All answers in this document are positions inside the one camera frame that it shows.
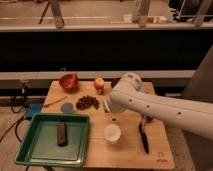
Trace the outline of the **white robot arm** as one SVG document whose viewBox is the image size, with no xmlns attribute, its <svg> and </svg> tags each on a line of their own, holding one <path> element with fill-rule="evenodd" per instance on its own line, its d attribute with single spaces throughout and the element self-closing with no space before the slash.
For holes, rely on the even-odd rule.
<svg viewBox="0 0 213 171">
<path fill-rule="evenodd" d="M 213 140 L 213 103 L 147 94 L 135 73 L 121 77 L 103 106 L 107 113 L 132 110 Z"/>
</svg>

